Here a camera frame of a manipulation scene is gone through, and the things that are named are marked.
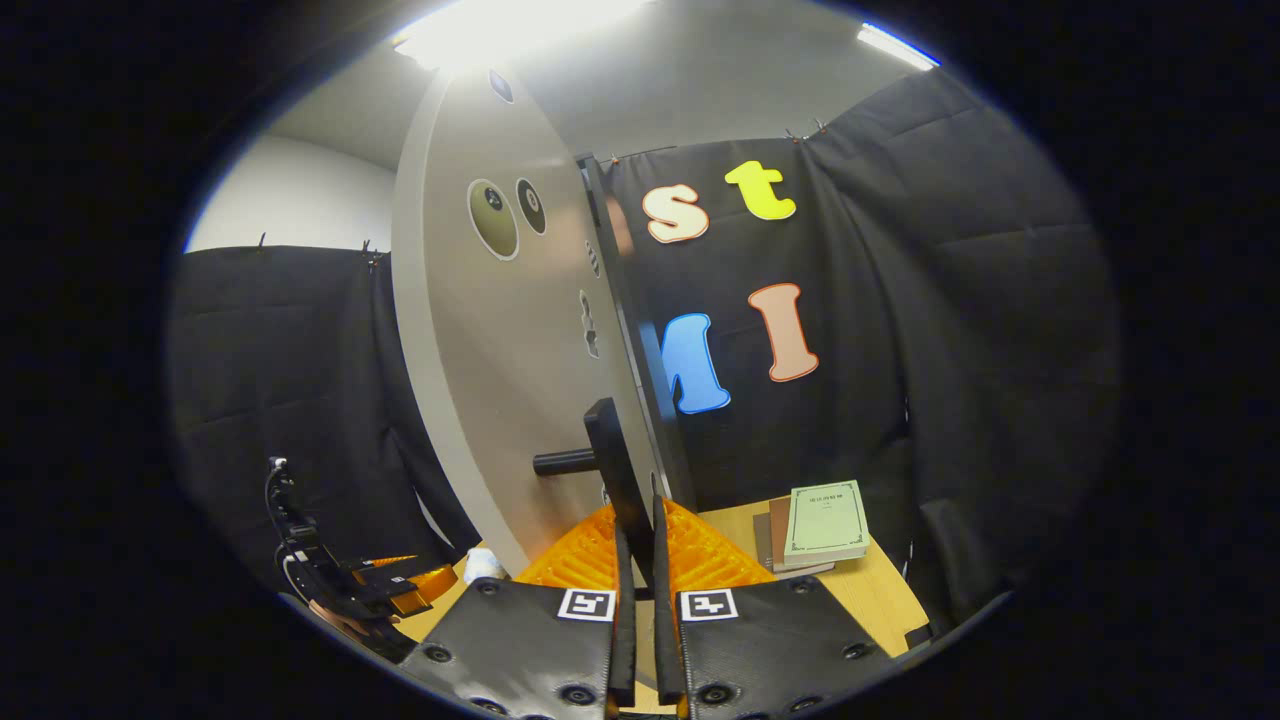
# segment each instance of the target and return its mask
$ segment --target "table surface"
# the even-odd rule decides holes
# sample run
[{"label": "table surface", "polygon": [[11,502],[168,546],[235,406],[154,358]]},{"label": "table surface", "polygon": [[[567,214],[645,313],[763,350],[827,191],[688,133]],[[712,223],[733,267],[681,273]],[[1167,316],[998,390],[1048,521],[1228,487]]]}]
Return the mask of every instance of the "table surface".
[{"label": "table surface", "polygon": [[[698,515],[709,525],[724,534],[733,544],[755,557],[755,528],[751,519],[769,511],[769,501],[750,502],[723,510],[709,510]],[[481,542],[476,547],[484,547]],[[397,629],[416,642],[422,642],[428,634],[457,602],[466,584],[462,573],[467,559],[458,560],[453,570],[458,582],[431,603],[431,610],[401,620]],[[826,573],[815,575],[823,585],[836,596],[845,610],[872,635],[877,644],[891,656],[906,652],[906,633],[927,624],[928,616],[897,568],[881,550],[876,538],[867,556],[856,560],[841,560]],[[675,706],[657,705],[657,693],[636,683],[636,705],[623,710],[635,712],[672,714]]]}]

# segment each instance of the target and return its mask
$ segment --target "fluorescent light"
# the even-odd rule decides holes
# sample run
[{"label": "fluorescent light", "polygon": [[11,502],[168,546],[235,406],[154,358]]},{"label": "fluorescent light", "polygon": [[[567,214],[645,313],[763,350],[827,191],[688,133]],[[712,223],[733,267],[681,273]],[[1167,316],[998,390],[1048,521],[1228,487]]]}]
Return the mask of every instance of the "fluorescent light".
[{"label": "fluorescent light", "polygon": [[915,67],[916,69],[927,70],[929,68],[938,67],[938,64],[924,53],[920,53],[915,47],[911,47],[873,24],[863,23],[861,29],[858,31],[858,40],[861,40],[872,47],[883,50],[899,60]]},{"label": "fluorescent light", "polygon": [[652,0],[460,0],[397,33],[428,69],[492,64],[617,20]]}]

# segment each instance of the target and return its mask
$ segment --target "black fabric backdrop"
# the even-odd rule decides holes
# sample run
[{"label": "black fabric backdrop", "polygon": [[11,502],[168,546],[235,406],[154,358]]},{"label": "black fabric backdrop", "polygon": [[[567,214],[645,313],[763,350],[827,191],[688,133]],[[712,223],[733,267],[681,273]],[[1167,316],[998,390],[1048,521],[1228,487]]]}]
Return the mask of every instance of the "black fabric backdrop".
[{"label": "black fabric backdrop", "polygon": [[[723,179],[746,160],[782,172],[773,187],[796,201],[791,218],[746,210]],[[712,318],[732,401],[678,416],[700,509],[855,477],[890,557],[901,562],[914,539],[909,577],[931,618],[940,553],[957,620],[1059,539],[1108,450],[1117,309],[1083,208],[1004,114],[933,69],[803,142],[645,152],[608,167],[605,182],[654,325]],[[699,192],[712,224],[660,245],[640,202],[677,183]],[[768,336],[746,304],[777,282],[800,286],[819,357],[786,383],[769,380]]]},{"label": "black fabric backdrop", "polygon": [[168,337],[179,477],[271,588],[289,589],[262,496],[271,455],[289,459],[339,559],[453,562],[479,542],[417,413],[390,279],[389,256],[370,268],[348,250],[229,247],[179,261]]}]

